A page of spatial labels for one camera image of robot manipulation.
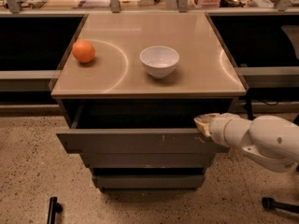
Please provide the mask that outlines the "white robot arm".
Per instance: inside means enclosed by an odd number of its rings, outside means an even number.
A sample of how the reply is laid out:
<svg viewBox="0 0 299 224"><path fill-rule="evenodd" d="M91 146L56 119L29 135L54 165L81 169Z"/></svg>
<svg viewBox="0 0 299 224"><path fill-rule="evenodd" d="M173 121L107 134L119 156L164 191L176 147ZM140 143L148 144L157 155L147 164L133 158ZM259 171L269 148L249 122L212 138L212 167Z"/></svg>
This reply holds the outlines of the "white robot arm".
<svg viewBox="0 0 299 224"><path fill-rule="evenodd" d="M198 130L223 147L236 147L249 159L276 173L299 163L299 126L276 116L243 119L231 113L195 117Z"/></svg>

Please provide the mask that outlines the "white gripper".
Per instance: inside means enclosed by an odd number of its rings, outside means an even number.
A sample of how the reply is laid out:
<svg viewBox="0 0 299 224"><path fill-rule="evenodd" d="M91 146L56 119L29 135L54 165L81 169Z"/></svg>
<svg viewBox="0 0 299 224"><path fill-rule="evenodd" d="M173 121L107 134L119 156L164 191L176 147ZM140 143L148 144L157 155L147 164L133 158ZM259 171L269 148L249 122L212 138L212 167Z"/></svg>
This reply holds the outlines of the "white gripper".
<svg viewBox="0 0 299 224"><path fill-rule="evenodd" d="M224 147L245 147L251 144L251 120L231 113L208 113L195 117L194 122L198 123L196 127L202 135L211 136L215 143Z"/></svg>

